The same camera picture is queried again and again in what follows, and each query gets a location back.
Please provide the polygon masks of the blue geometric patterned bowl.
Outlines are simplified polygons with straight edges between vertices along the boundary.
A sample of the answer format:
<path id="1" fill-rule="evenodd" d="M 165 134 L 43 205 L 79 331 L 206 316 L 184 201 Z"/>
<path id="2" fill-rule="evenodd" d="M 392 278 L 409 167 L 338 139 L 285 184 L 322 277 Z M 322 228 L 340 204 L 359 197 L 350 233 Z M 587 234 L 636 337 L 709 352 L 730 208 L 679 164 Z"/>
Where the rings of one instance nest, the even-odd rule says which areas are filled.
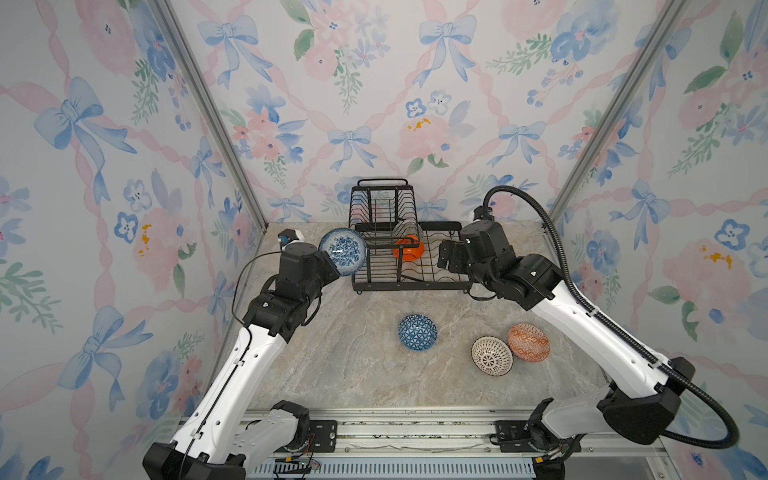
<path id="1" fill-rule="evenodd" d="M 407 315 L 399 323 L 397 332 L 401 343 L 412 351 L 427 351 L 437 343 L 437 326 L 425 315 Z"/>

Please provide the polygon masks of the orange plastic bowl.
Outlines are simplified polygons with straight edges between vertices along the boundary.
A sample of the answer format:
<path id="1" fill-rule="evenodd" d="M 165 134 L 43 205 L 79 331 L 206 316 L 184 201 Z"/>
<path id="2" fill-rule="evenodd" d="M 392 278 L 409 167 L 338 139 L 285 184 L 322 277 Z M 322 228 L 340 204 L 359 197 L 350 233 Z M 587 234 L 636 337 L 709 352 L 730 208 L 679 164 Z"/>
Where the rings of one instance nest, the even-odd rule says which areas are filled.
<path id="1" fill-rule="evenodd" d="M 425 246 L 417 235 L 406 235 L 395 242 L 392 249 L 393 256 L 404 263 L 413 263 L 421 259 L 425 253 Z"/>

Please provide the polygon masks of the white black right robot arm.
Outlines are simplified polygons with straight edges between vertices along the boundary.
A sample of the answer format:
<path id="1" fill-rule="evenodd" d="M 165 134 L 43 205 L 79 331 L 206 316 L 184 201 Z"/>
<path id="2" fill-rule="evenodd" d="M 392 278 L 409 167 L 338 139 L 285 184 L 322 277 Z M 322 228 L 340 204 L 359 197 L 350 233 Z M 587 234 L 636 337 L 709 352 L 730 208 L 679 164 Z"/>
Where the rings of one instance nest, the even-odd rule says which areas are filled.
<path id="1" fill-rule="evenodd" d="M 438 265 L 467 275 L 495 298 L 512 301 L 546 320 L 608 374 L 609 384 L 592 396 L 542 401 L 525 427 L 524 437 L 532 448 L 552 451 L 579 435 L 610 432 L 650 445 L 672 423 L 683 386 L 660 369 L 680 366 L 684 374 L 692 375 L 692 365 L 664 356 L 643 357 L 577 302 L 551 260 L 540 254 L 517 255 L 498 223 L 475 221 L 460 231 L 458 239 L 443 241 Z"/>

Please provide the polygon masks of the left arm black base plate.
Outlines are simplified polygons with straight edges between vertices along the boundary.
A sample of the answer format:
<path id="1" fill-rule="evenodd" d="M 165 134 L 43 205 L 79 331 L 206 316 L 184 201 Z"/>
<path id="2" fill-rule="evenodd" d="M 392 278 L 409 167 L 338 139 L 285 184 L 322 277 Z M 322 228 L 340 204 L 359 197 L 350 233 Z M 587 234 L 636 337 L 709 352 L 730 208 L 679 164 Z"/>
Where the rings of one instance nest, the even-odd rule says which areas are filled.
<path id="1" fill-rule="evenodd" d="M 336 420 L 311 420 L 309 423 L 309 451 L 334 453 L 337 445 L 338 422 Z"/>

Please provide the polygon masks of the blue floral ceramic bowl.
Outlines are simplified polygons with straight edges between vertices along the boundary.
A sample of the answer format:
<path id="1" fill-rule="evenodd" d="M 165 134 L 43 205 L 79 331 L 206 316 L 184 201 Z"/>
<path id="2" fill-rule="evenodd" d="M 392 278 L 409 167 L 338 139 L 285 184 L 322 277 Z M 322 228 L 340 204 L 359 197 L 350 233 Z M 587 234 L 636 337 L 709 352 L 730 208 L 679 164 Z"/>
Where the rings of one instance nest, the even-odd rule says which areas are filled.
<path id="1" fill-rule="evenodd" d="M 364 238 L 355 230 L 337 228 L 323 236 L 318 249 L 329 255 L 342 277 L 352 276 L 367 262 L 368 247 Z"/>

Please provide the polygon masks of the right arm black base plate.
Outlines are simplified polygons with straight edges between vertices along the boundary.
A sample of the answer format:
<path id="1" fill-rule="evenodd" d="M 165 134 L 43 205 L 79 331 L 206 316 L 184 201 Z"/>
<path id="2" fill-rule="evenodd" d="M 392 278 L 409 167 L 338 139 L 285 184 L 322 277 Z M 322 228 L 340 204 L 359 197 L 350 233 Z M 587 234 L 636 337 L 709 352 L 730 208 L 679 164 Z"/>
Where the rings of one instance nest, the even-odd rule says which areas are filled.
<path id="1" fill-rule="evenodd" d="M 554 455 L 582 451 L 580 442 L 574 437 L 557 438 L 543 426 L 529 427 L 526 420 L 497 420 L 494 428 L 489 440 L 503 453 Z"/>

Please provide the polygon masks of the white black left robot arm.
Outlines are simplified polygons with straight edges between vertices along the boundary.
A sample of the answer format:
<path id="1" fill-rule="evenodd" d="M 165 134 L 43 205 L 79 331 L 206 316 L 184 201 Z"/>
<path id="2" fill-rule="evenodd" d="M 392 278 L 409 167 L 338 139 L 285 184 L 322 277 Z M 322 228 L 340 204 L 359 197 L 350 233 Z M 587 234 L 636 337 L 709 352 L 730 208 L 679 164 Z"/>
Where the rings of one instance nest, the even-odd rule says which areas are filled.
<path id="1" fill-rule="evenodd" d="M 311 321 L 311 304 L 339 277 L 329 254 L 309 243 L 281 250 L 278 273 L 249 304 L 227 363 L 196 410 L 170 442 L 146 452 L 149 478 L 244 479 L 276 451 L 305 446 L 309 411 L 296 403 L 280 401 L 248 427 L 241 421 L 274 361 Z"/>

